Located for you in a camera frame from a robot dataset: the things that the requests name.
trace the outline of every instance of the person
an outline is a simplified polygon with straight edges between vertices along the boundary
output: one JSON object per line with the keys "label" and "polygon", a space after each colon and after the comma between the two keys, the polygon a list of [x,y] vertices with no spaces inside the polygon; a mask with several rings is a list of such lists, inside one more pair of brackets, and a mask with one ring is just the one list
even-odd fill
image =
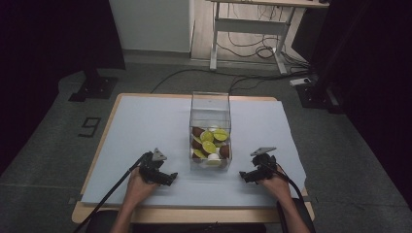
{"label": "person", "polygon": [[[262,180],[258,183],[264,185],[281,204],[289,233],[309,232],[292,200],[289,184],[286,181],[275,175],[270,180]],[[145,183],[140,176],[139,168],[134,169],[130,174],[123,203],[110,232],[128,232],[133,210],[149,197],[157,187],[156,183]]]}

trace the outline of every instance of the desk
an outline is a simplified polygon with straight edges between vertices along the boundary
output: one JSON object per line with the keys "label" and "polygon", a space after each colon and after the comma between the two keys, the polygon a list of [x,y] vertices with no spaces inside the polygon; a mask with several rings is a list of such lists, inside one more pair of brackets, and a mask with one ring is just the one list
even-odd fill
{"label": "desk", "polygon": [[[96,162],[98,161],[99,155],[102,154],[102,149],[104,148],[104,143],[106,140],[109,140],[108,133],[111,125],[116,121],[115,115],[117,110],[120,110],[121,105],[120,101],[123,97],[129,99],[130,96],[137,96],[137,97],[153,97],[153,98],[180,98],[180,99],[190,99],[190,95],[152,95],[152,94],[121,94],[112,110],[112,113],[109,117],[108,123],[106,125],[105,131],[103,133],[101,142],[97,149],[96,155],[94,156],[93,162],[89,169],[88,175],[86,177],[86,181],[84,187],[82,189],[82,194],[85,193],[87,184],[90,181],[90,177],[92,175],[93,169],[95,169]],[[238,97],[238,96],[231,96],[230,101],[276,101],[276,99],[271,97]],[[311,214],[312,218],[314,217],[313,211],[311,208],[310,203],[306,203],[309,213]],[[85,219],[88,214],[93,210],[93,205],[86,205],[85,203],[78,202],[76,204],[75,210],[72,215],[72,219],[75,222],[81,222]],[[102,208],[102,210],[115,210],[116,207],[106,207]],[[178,223],[178,222],[187,222],[187,223],[194,223],[194,222],[278,222],[279,218],[277,215],[277,211],[273,209],[267,208],[245,208],[245,207],[236,207],[236,208],[224,208],[224,209],[213,209],[213,208],[203,208],[203,207],[139,207],[133,217],[133,222],[145,222],[145,223]]]}
{"label": "desk", "polygon": [[[285,68],[284,60],[281,58],[282,47],[291,26],[295,8],[327,8],[329,4],[321,4],[319,0],[209,0],[217,3],[215,14],[215,28],[213,32],[213,43],[210,52],[210,69],[216,70],[218,63],[218,32],[240,32],[254,33],[265,35],[281,36],[277,47],[273,49],[274,57],[282,75],[288,73]],[[236,3],[236,4],[251,4],[251,5],[266,5],[266,6],[282,6],[291,7],[291,11],[286,21],[260,21],[260,20],[245,20],[234,18],[219,17],[221,3]]]}

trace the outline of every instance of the gray carpet floor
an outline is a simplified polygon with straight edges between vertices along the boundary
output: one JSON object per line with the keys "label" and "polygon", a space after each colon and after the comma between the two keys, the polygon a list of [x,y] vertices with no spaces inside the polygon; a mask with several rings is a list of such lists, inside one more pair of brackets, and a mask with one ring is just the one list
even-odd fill
{"label": "gray carpet floor", "polygon": [[[120,78],[108,100],[68,102],[83,73],[62,79],[59,95],[25,147],[0,178],[0,232],[71,232],[71,215],[104,126],[119,93],[148,93],[183,65],[127,63],[126,71],[102,70]],[[273,71],[219,68],[220,72],[270,75]],[[226,92],[232,77],[187,72],[155,93]],[[290,79],[239,89],[233,95],[273,96],[283,102],[303,167],[318,232],[411,232],[412,213],[361,135],[344,115],[304,109]],[[256,81],[244,82],[243,87]],[[82,124],[102,120],[92,138]],[[267,224],[268,232],[281,232]]]}

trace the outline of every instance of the table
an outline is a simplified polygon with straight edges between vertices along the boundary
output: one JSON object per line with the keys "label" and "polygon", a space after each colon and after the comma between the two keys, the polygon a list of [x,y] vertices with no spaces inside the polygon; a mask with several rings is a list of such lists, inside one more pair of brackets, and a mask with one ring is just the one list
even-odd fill
{"label": "table", "polygon": [[[254,33],[279,35],[280,41],[277,47],[273,49],[274,57],[282,75],[288,73],[285,68],[284,60],[281,58],[282,47],[285,43],[286,37],[291,26],[295,8],[327,8],[329,4],[321,4],[319,0],[209,0],[217,3],[215,12],[215,27],[213,32],[213,43],[210,52],[210,69],[216,70],[218,63],[218,32],[239,32],[239,33]],[[282,6],[291,7],[291,11],[286,21],[260,21],[260,20],[246,20],[235,18],[221,18],[219,17],[221,3],[235,3],[235,4],[251,4],[251,5],[266,5],[266,6]]]}
{"label": "table", "polygon": [[[102,151],[104,142],[108,137],[108,132],[114,120],[114,116],[118,110],[120,100],[125,96],[140,96],[140,97],[161,97],[161,98],[190,98],[190,95],[153,95],[153,94],[121,94],[111,112],[105,131],[102,135],[99,147],[93,162],[90,166],[86,177],[82,194],[85,193],[90,176],[95,167],[96,161]],[[247,100],[247,101],[276,101],[271,97],[242,97],[231,96],[230,100]],[[305,203],[312,218],[314,214],[310,203]],[[93,210],[93,205],[86,205],[82,202],[77,202],[72,215],[74,222],[82,222],[88,214]],[[104,207],[102,210],[116,210],[116,206]],[[279,217],[275,209],[250,209],[250,208],[233,208],[233,209],[211,209],[211,208],[188,208],[188,207],[139,207],[133,217],[133,222],[141,223],[198,223],[198,222],[279,222]]]}

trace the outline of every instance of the wall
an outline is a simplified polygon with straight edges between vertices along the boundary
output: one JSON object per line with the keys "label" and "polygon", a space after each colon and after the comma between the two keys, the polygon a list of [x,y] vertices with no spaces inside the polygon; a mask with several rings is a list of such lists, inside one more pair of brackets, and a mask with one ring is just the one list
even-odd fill
{"label": "wall", "polygon": [[111,0],[124,50],[189,52],[193,0]]}

